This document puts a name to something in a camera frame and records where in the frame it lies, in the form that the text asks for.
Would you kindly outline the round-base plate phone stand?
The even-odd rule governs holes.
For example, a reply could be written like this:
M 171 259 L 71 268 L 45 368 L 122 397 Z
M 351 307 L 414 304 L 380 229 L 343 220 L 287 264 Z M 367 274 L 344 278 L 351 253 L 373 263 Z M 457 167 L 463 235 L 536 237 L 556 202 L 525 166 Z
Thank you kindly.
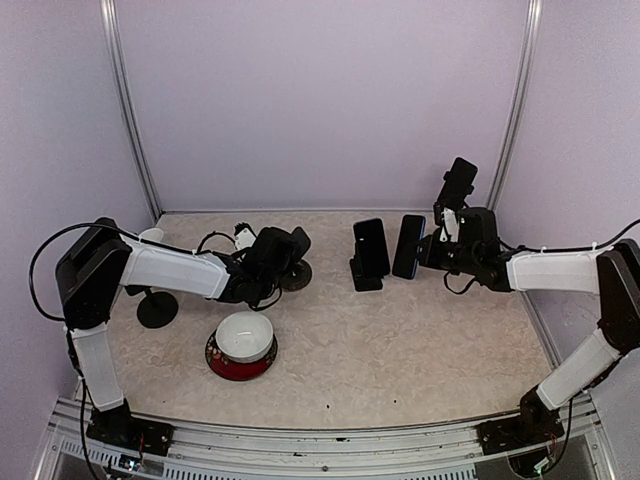
M 306 260 L 300 260 L 281 277 L 280 286 L 286 292 L 304 289 L 312 279 L 312 268 Z

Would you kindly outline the blue-edged black smartphone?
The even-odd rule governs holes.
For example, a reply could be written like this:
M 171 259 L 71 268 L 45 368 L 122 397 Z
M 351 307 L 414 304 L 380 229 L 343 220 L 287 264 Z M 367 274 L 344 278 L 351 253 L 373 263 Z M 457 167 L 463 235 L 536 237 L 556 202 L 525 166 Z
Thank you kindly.
M 383 278 L 389 275 L 391 266 L 382 219 L 356 222 L 353 231 L 356 256 L 362 275 L 365 278 Z

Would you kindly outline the black folding phone stand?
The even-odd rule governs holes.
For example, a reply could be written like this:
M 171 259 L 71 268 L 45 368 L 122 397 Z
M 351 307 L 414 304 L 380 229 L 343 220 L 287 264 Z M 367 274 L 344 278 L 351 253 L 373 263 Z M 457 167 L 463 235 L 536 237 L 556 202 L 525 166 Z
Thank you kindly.
M 363 247 L 356 242 L 349 267 L 357 292 L 381 290 L 383 278 L 390 273 L 388 252 L 382 248 Z

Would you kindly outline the black pole phone stand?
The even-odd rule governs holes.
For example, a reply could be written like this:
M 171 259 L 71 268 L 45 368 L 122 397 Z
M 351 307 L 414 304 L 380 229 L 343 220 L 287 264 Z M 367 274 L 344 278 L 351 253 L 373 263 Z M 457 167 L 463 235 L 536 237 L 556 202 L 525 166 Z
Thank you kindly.
M 465 199 L 473 190 L 475 175 L 472 173 L 455 173 L 453 170 L 444 176 L 444 185 L 437 202 L 456 211 L 463 207 Z
M 138 304 L 136 317 L 139 323 L 147 329 L 159 329 L 167 326 L 178 313 L 178 301 L 169 292 L 153 291 L 151 287 L 140 285 L 125 286 L 124 289 L 130 297 L 144 294 Z

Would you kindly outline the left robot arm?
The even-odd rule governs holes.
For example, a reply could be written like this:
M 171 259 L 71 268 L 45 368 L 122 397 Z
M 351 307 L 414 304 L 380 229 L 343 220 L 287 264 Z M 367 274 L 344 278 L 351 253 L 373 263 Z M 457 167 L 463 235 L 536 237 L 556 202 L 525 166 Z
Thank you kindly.
M 254 311 L 273 305 L 285 280 L 311 247 L 303 228 L 265 227 L 232 254 L 187 250 L 119 228 L 108 217 L 80 223 L 82 235 L 55 267 L 70 357 L 102 430 L 121 445 L 140 434 L 113 363 L 107 323 L 120 290 L 151 287 L 198 295 L 221 303 L 244 303 Z

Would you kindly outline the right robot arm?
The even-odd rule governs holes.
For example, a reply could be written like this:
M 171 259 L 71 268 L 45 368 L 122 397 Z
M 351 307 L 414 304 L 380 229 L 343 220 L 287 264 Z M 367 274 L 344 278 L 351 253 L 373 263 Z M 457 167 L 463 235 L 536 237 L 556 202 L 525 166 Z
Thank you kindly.
M 589 247 L 507 247 L 496 216 L 484 207 L 444 208 L 437 229 L 411 242 L 409 252 L 424 267 L 470 276 L 494 292 L 554 290 L 596 294 L 600 318 L 595 330 L 542 382 L 522 398 L 523 413 L 511 433 L 535 442 L 555 411 L 639 346 L 639 246 L 617 235 Z

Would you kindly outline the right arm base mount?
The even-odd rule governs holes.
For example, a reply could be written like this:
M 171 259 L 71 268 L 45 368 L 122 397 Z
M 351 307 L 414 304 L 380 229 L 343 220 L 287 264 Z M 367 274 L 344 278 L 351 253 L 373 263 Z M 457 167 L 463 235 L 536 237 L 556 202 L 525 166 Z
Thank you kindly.
M 482 422 L 476 431 L 484 455 L 544 443 L 565 434 L 559 409 L 549 410 L 536 389 L 521 398 L 516 416 Z

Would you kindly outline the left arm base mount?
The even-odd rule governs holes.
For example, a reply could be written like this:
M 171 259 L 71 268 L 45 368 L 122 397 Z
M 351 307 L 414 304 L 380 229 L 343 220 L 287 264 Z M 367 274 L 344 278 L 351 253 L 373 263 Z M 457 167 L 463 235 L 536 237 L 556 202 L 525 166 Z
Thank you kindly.
M 169 423 L 134 416 L 127 400 L 113 409 L 93 408 L 86 430 L 91 440 L 162 457 L 169 453 L 173 433 Z

